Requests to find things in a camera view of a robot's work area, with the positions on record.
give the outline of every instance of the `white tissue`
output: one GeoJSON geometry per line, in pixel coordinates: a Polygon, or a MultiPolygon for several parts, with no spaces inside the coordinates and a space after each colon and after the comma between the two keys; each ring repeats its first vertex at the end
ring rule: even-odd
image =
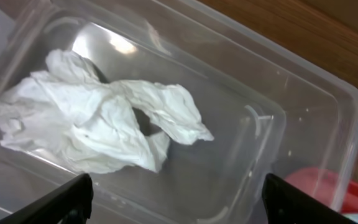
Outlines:
{"type": "Polygon", "coordinates": [[[213,140],[180,85],[103,84],[93,65],[74,52],[54,50],[46,63],[48,72],[32,72],[0,97],[2,146],[45,149],[74,171],[107,173],[137,165],[158,172],[167,158],[168,136],[181,144],[213,140]],[[132,107],[164,132],[144,136],[132,107]]]}

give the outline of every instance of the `red object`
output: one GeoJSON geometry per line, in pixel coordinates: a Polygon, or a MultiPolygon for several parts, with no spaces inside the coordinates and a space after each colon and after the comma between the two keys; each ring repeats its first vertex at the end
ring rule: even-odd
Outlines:
{"type": "MultiPolygon", "coordinates": [[[[292,173],[285,180],[329,206],[334,196],[337,178],[335,172],[310,167],[292,173]]],[[[349,183],[341,213],[358,213],[358,183],[349,183]]]]}

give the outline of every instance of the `plastic container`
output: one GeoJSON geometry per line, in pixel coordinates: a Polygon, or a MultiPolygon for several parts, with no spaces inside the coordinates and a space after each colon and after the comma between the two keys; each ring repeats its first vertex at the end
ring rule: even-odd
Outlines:
{"type": "MultiPolygon", "coordinates": [[[[0,94],[44,69],[49,51],[72,49],[106,81],[183,85],[216,138],[172,144],[159,174],[92,174],[90,223],[250,223],[265,218],[256,205],[266,173],[308,166],[339,174],[328,205],[340,209],[358,152],[348,83],[196,1],[40,0],[17,23],[0,94]]],[[[76,175],[45,152],[0,147],[0,218],[76,175]]]]}

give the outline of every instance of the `wooden table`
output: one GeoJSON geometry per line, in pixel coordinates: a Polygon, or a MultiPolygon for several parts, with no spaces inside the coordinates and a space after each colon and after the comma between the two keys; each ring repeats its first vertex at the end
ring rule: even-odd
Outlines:
{"type": "MultiPolygon", "coordinates": [[[[0,0],[0,8],[16,18],[28,1],[0,0]]],[[[358,1],[200,1],[358,88],[358,1]]]]}

